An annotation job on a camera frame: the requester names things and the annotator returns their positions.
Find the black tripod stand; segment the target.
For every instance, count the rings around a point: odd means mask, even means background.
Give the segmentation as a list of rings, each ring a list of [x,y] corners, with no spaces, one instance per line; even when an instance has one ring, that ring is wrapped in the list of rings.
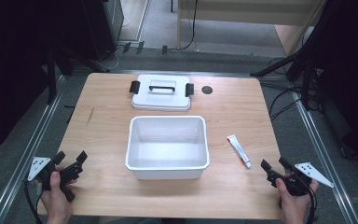
[[[56,69],[55,66],[58,66],[59,69],[65,75],[71,75],[74,71],[74,67],[71,64],[71,59],[74,59],[88,68],[92,69],[94,72],[101,73],[103,69],[93,63],[92,61],[86,59],[75,51],[67,48],[66,46],[60,46],[57,44],[52,44],[48,47],[47,51],[47,75],[48,75],[48,104],[50,105],[57,96],[57,85],[56,85]]]
[[[252,73],[251,77],[264,77],[290,63],[291,66],[286,73],[286,78],[288,81],[295,81],[299,78],[300,75],[303,76],[302,87],[300,91],[300,101],[306,110],[310,110],[310,80],[312,74],[315,72],[315,66],[313,64],[311,56],[311,50],[307,47],[302,47],[297,52],[278,61],[277,63],[274,63],[273,65],[259,72]]]

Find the white ointment tube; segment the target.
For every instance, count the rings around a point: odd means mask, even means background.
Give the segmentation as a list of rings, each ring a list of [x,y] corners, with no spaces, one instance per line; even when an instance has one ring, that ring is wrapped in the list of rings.
[[[244,163],[244,165],[250,169],[252,167],[252,164],[246,155],[245,151],[243,150],[243,147],[241,146],[239,140],[237,139],[237,136],[235,134],[229,135],[227,137],[228,142],[231,144],[233,149],[236,151],[238,156],[240,157],[241,161]]]

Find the light wooden desk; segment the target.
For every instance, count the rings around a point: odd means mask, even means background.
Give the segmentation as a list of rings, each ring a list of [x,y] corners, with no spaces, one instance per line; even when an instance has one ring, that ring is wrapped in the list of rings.
[[[327,0],[177,0],[176,47],[181,48],[182,20],[272,24],[287,55],[293,54]]]

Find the black tape strip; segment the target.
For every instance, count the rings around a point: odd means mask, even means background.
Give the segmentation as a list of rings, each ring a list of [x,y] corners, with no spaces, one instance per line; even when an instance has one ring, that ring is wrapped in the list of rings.
[[[66,121],[66,123],[69,124],[69,122],[70,122],[70,120],[71,120],[71,118],[72,118],[72,116],[74,114],[74,111],[75,111],[76,107],[74,105],[65,105],[64,108],[70,110],[70,115],[69,115],[69,117],[68,117],[68,119]]]

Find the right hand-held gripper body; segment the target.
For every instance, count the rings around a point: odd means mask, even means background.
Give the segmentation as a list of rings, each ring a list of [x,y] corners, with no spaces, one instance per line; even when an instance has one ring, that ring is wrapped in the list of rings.
[[[308,193],[308,188],[313,180],[333,188],[335,184],[328,180],[321,172],[319,172],[310,162],[297,163],[292,165],[289,176],[284,176],[278,172],[272,171],[267,174],[267,181],[272,187],[276,188],[276,179],[280,178],[289,193],[293,196],[303,196]]]

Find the dark curtain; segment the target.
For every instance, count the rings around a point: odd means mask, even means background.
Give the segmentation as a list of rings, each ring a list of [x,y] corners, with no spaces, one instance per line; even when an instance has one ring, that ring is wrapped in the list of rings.
[[[349,160],[358,160],[358,0],[327,0],[310,40],[322,107]]]
[[[42,66],[73,0],[0,0],[0,145],[50,77]]]

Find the person's left hand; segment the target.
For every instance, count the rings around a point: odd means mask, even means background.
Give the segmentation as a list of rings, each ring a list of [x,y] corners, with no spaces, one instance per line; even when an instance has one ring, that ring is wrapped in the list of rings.
[[[62,166],[50,175],[50,190],[45,190],[41,195],[42,204],[47,211],[47,224],[68,224],[73,214],[73,206],[67,201],[60,188]]]

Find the metal floor rail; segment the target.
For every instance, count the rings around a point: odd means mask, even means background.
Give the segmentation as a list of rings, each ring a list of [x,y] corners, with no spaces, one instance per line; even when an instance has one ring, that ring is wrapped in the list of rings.
[[[248,73],[226,73],[226,72],[192,72],[192,71],[157,71],[157,70],[118,70],[111,71],[114,74],[132,75],[163,75],[163,76],[185,76],[185,77],[238,77],[257,78],[262,81],[286,81],[285,75],[267,74],[263,77],[252,77]]]
[[[27,180],[31,162],[56,111],[59,101],[62,98],[62,91],[65,83],[65,76],[60,75],[56,84],[57,95],[53,97],[50,103],[44,106],[44,111],[38,119],[37,125],[35,126],[27,145],[21,152],[20,158],[14,162],[15,167],[10,169],[11,176],[9,177],[5,188],[0,195],[0,224],[3,224],[9,208],[15,200],[23,181]]]
[[[353,207],[351,198],[337,173],[336,167],[331,161],[327,148],[317,127],[315,126],[311,113],[307,111],[301,103],[297,103],[296,107],[310,136],[310,140],[324,169],[324,173],[335,184],[332,191],[345,223],[358,224],[358,216]]]

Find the black cabinet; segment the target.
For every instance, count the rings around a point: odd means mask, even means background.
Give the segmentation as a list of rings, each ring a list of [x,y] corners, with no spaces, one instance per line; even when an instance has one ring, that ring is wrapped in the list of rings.
[[[117,50],[124,14],[120,0],[82,0],[92,54],[102,61]]]

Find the person's right hand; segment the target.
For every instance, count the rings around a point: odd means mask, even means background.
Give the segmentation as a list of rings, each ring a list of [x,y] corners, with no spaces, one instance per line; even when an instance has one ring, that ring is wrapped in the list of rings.
[[[293,196],[284,182],[277,178],[277,202],[281,204],[281,221],[283,224],[304,224],[305,215],[310,207],[310,196]]]

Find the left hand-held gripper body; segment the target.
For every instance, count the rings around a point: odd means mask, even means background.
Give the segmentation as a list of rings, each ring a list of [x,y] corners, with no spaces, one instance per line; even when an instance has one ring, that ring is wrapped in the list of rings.
[[[50,190],[50,175],[52,172],[56,171],[57,165],[53,163],[52,159],[34,157],[32,161],[27,180],[38,180],[41,184],[42,191]],[[74,163],[60,171],[60,188],[66,196],[68,202],[71,202],[75,198],[75,194],[69,189],[67,184],[70,181],[77,180],[79,178],[79,174],[83,172],[82,165],[83,164],[80,164],[79,162],[75,161]]]

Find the white plastic storage box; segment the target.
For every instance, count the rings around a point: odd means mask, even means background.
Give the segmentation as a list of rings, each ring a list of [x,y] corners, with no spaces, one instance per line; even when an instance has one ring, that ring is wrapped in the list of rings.
[[[138,179],[196,179],[210,165],[205,119],[138,116],[131,120],[126,167]]]

